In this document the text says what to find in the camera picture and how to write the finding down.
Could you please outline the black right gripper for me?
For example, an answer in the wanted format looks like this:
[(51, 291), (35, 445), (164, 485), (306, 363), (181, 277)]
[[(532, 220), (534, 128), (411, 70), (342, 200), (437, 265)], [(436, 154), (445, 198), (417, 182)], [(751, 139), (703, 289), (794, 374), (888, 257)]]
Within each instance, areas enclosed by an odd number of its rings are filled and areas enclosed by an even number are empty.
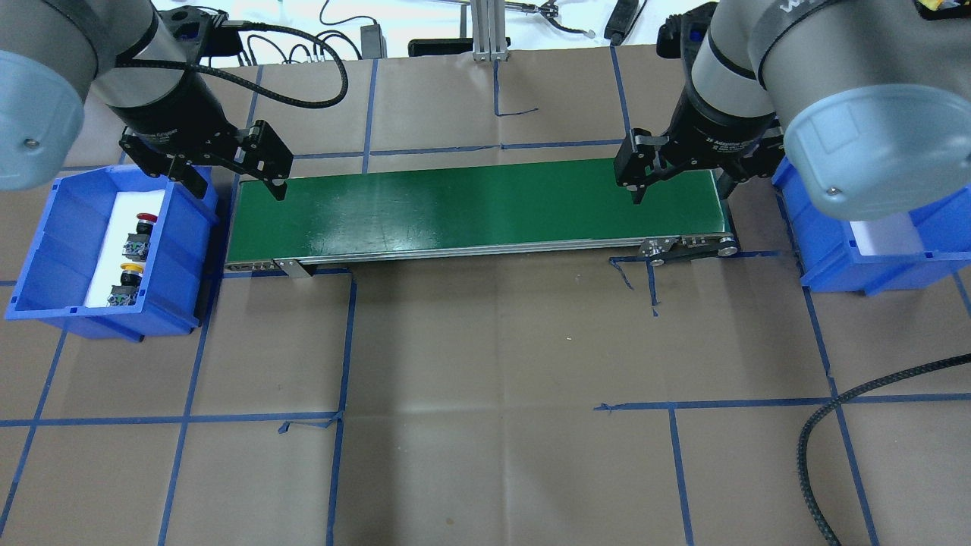
[(785, 151), (780, 134), (766, 134), (778, 128), (773, 113), (754, 118), (725, 114), (686, 87), (665, 135), (627, 131), (614, 157), (614, 180), (629, 191), (634, 205), (640, 205), (656, 162), (660, 180), (684, 171), (721, 169), (717, 191), (725, 201), (752, 177), (774, 174)]

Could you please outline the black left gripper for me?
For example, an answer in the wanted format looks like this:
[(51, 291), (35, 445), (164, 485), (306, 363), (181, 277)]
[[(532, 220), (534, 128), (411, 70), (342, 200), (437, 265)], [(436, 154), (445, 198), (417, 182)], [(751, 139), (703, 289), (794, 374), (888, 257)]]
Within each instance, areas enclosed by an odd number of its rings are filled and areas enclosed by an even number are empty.
[(254, 121), (242, 134), (198, 73), (181, 74), (174, 89), (146, 105), (120, 107), (119, 118), (125, 123), (119, 146), (135, 165), (168, 171), (197, 199), (212, 186), (211, 166), (244, 171), (278, 202), (287, 196), (292, 151), (267, 121)]

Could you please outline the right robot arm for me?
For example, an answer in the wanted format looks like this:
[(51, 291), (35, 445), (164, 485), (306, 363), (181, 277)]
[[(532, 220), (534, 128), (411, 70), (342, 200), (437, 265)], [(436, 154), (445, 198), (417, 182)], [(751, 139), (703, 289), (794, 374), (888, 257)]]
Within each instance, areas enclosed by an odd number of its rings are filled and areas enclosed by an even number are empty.
[(871, 221), (970, 179), (967, 1), (718, 1), (671, 15), (660, 58), (683, 63), (669, 128), (632, 129), (614, 160), (640, 203), (652, 184), (719, 169), (756, 176), (771, 127), (812, 204)]

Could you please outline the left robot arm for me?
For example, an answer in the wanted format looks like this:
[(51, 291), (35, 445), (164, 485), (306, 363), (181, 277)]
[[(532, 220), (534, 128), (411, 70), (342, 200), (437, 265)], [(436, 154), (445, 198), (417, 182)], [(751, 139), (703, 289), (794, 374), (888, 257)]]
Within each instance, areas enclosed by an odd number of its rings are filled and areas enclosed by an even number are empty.
[(289, 148), (267, 122), (233, 125), (201, 77), (201, 58), (240, 51), (224, 15), (149, 1), (4, 1), (1, 49), (4, 191), (58, 173), (94, 94), (124, 122), (119, 146), (146, 176), (202, 198), (199, 168), (219, 166), (284, 198)]

